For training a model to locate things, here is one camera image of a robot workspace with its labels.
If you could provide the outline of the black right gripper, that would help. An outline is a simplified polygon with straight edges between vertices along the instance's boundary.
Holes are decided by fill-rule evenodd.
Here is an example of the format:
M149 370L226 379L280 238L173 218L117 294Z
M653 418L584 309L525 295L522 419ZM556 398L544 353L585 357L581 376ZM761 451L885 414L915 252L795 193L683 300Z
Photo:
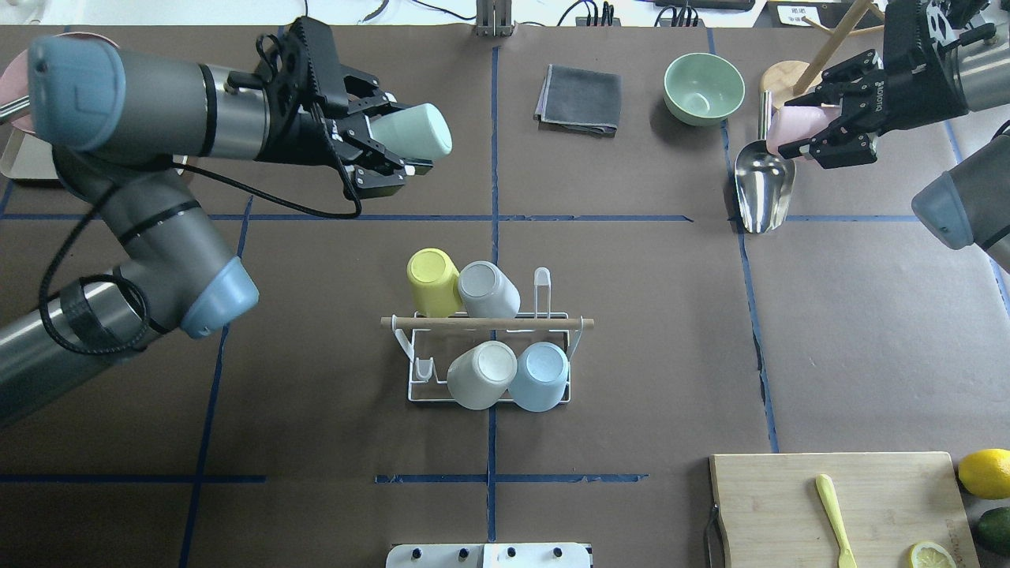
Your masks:
M873 134L966 115L957 51L971 21L970 1L890 1L885 16L882 56L870 48L826 69L813 91L787 101L786 107L865 110L865 125ZM876 141L868 134L830 141L822 132L780 145L780 154L823 169L877 162Z

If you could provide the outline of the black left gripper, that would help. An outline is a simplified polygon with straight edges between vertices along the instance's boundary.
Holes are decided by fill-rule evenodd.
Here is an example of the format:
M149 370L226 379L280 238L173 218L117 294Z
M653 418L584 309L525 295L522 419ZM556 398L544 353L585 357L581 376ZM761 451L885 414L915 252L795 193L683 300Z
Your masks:
M326 118L311 100L307 61L295 35L261 35L256 51L260 57L255 68L257 86L270 116L259 161L335 169L348 166L347 198L358 199L392 196L408 177L432 169L431 159L404 158L372 140L369 119L411 108L383 90L376 76L340 61L349 94L347 112L341 118Z

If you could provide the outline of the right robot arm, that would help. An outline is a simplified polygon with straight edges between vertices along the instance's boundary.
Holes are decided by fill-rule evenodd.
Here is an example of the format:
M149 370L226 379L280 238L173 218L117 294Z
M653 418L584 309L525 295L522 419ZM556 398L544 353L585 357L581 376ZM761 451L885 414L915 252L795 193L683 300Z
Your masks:
M982 22L982 1L891 1L881 51L826 69L787 101L773 126L811 117L805 132L769 145L822 168L873 164L877 139L1008 104L1008 25ZM980 150L920 191L914 215L950 249L977 245L1009 266L1009 140L1001 125Z

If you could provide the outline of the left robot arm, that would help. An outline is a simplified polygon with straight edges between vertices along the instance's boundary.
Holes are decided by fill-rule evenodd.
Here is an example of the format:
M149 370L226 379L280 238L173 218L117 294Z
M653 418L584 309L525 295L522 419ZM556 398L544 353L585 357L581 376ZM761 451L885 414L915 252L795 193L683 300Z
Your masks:
M90 210L43 273L33 313L2 332L2 424L29 416L156 339L219 332L259 301L181 179L180 157L329 166L361 201L450 154L432 104L396 102L298 18L256 41L250 73L72 35L28 48L28 101L58 179Z

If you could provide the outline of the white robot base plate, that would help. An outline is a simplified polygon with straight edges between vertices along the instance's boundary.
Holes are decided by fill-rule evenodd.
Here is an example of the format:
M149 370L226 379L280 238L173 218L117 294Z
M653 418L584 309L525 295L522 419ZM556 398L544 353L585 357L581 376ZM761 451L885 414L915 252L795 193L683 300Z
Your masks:
M386 567L593 567L588 544L575 542L401 544Z

